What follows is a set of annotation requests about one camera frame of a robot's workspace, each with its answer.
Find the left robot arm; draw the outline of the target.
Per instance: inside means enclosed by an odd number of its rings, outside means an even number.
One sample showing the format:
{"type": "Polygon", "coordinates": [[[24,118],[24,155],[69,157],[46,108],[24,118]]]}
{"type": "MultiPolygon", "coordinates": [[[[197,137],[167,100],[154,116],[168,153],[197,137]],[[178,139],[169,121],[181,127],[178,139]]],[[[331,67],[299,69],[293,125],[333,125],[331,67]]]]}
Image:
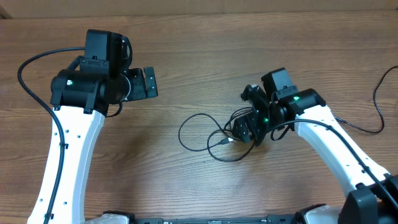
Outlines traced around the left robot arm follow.
{"type": "Polygon", "coordinates": [[[52,138],[29,223],[84,223],[86,184],[110,105],[155,98],[152,67],[132,68],[132,45],[115,32],[90,29],[80,55],[51,81],[52,138]]]}

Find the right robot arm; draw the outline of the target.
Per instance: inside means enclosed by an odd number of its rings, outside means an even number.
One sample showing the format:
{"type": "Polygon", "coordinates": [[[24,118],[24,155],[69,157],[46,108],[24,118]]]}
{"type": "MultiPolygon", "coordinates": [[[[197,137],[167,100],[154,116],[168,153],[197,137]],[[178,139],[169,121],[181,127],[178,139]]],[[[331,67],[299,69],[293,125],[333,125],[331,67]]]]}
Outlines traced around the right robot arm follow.
{"type": "Polygon", "coordinates": [[[345,195],[342,207],[312,205],[286,223],[397,223],[397,177],[350,138],[326,101],[314,89],[298,90],[284,68],[261,81],[241,94],[252,110],[234,122],[233,136],[258,146],[267,134],[291,129],[314,148],[345,195]]]}

